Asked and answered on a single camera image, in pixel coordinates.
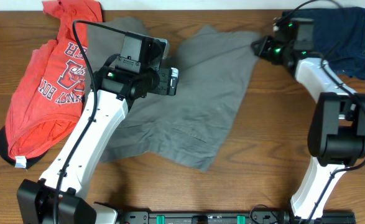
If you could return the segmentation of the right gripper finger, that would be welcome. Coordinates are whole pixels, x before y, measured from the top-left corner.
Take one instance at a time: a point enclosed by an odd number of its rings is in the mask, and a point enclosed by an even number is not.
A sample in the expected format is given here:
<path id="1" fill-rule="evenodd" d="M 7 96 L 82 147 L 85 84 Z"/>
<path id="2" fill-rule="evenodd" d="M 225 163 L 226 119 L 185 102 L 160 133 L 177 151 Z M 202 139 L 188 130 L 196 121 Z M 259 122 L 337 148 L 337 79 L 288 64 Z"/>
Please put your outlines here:
<path id="1" fill-rule="evenodd" d="M 252 45 L 251 49 L 254 52 L 255 56 L 262 58 L 262 46 L 261 45 Z"/>
<path id="2" fill-rule="evenodd" d="M 262 47 L 264 41 L 265 41 L 266 37 L 263 36 L 261 37 L 259 40 L 256 40 L 254 41 L 252 44 L 251 44 L 251 47 Z"/>

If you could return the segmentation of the grey shorts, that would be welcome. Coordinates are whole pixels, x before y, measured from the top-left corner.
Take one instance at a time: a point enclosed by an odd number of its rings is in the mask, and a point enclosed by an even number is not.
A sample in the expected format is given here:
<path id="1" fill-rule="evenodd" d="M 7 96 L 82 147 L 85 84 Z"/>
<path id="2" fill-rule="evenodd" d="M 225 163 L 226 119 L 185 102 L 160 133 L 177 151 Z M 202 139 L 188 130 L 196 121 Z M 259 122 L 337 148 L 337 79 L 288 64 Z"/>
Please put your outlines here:
<path id="1" fill-rule="evenodd" d="M 208 170 L 227 138 L 257 62 L 253 31 L 220 32 L 206 25 L 184 40 L 164 64 L 179 71 L 174 96 L 136 100 L 116 128 L 101 162 L 156 153 Z"/>

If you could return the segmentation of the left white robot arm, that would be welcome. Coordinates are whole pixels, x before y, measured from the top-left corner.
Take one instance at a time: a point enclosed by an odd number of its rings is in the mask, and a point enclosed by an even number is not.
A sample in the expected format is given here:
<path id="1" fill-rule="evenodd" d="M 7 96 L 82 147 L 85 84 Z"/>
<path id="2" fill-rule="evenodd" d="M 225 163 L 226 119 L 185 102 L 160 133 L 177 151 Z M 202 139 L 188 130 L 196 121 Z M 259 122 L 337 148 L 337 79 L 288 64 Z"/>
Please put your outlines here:
<path id="1" fill-rule="evenodd" d="M 115 223 L 118 211 L 86 202 L 99 159 L 134 100 L 147 93 L 176 94 L 176 68 L 111 68 L 94 74 L 94 90 L 57 158 L 39 180 L 23 180 L 17 201 L 24 223 Z"/>

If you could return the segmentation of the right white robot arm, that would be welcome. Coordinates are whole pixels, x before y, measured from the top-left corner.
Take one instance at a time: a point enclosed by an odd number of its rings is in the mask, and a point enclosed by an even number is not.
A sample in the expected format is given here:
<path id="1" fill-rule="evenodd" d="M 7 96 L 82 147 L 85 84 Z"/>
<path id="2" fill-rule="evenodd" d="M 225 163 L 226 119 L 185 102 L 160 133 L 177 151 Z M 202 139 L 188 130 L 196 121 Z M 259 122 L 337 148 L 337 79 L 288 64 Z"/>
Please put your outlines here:
<path id="1" fill-rule="evenodd" d="M 326 212 L 340 178 L 365 166 L 365 94 L 348 87 L 309 38 L 265 36 L 251 44 L 254 54 L 283 65 L 316 103 L 307 145 L 310 163 L 290 210 L 263 206 L 249 213 L 253 223 L 355 223 L 352 212 Z"/>

